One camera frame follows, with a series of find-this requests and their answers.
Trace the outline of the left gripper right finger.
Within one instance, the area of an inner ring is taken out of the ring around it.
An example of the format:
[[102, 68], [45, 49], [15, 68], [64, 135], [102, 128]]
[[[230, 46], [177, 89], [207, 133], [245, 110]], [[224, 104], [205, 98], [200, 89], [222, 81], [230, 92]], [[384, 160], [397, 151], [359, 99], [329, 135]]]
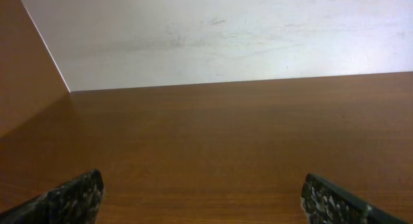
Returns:
[[345, 189], [307, 174], [301, 190], [301, 208], [310, 224], [405, 224]]

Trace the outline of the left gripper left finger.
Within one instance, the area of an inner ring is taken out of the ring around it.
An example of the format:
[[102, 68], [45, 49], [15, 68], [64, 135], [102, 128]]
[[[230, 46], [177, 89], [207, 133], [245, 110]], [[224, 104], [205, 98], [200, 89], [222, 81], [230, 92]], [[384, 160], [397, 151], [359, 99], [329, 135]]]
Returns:
[[1, 224], [95, 223], [105, 186], [93, 169], [1, 213]]

